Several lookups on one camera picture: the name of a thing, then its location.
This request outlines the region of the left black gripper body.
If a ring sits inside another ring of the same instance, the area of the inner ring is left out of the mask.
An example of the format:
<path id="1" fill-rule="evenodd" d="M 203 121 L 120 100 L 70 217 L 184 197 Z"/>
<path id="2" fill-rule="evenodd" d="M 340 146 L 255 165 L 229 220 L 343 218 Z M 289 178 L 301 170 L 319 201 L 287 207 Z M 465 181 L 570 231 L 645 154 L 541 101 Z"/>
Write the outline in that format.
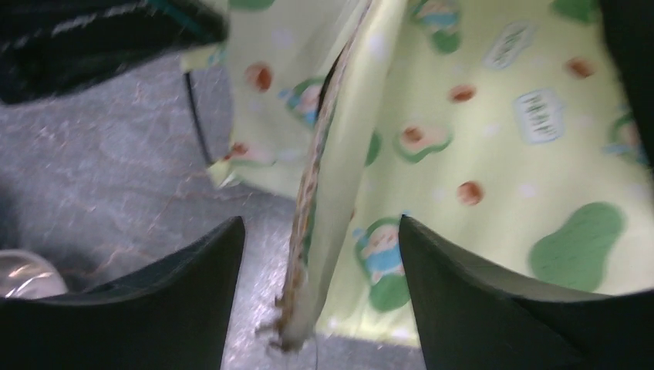
<path id="1" fill-rule="evenodd" d="M 228 35 L 227 12 L 202 1 L 3 1 L 1 101 L 77 93 Z"/>

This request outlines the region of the steel bowl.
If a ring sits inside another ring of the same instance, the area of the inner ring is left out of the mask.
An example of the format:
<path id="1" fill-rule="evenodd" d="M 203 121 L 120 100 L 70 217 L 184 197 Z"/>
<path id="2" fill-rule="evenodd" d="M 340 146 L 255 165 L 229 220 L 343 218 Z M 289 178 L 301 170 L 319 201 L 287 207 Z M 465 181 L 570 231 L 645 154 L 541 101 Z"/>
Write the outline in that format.
<path id="1" fill-rule="evenodd" d="M 1 297 L 35 300 L 69 290 L 56 268 L 29 251 L 1 250 Z"/>

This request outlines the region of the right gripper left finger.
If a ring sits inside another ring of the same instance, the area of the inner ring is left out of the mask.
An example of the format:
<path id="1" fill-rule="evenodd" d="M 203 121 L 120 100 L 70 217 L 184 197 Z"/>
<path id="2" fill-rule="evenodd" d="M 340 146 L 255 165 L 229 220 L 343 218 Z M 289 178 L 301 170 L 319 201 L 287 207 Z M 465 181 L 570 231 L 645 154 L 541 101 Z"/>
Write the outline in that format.
<path id="1" fill-rule="evenodd" d="M 3 369 L 218 369 L 245 243 L 232 217 L 83 293 L 1 301 Z"/>

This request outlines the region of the green avocado print mat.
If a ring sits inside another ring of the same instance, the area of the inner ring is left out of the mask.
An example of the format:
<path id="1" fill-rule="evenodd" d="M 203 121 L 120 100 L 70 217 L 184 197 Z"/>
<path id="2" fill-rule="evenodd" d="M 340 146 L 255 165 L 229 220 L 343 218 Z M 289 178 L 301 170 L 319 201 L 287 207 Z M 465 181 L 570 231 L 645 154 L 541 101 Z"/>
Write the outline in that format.
<path id="1" fill-rule="evenodd" d="M 415 217 L 484 263 L 583 299 L 653 287 L 653 3 L 369 1 L 321 109 L 275 326 L 323 311 L 414 341 Z"/>

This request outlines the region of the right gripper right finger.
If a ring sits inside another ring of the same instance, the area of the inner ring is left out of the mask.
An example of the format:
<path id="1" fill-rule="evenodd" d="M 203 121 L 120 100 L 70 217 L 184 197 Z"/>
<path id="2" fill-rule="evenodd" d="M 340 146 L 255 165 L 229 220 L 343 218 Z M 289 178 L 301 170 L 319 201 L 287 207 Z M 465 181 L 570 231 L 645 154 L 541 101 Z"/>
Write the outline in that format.
<path id="1" fill-rule="evenodd" d="M 428 369 L 651 369 L 653 292 L 610 296 L 508 270 L 399 222 Z"/>

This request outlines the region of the green avocado pet tent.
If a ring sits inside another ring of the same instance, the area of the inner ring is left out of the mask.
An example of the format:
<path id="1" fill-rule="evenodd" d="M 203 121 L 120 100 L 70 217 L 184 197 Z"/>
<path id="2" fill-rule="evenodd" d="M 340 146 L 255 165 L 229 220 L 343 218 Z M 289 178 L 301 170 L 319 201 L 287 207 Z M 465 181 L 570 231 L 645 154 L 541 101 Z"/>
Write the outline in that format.
<path id="1" fill-rule="evenodd" d="M 229 149 L 207 169 L 219 187 L 242 182 L 293 198 L 313 140 L 319 95 L 365 1 L 212 1 L 229 36 L 183 55 L 185 72 L 223 66 L 232 98 Z"/>

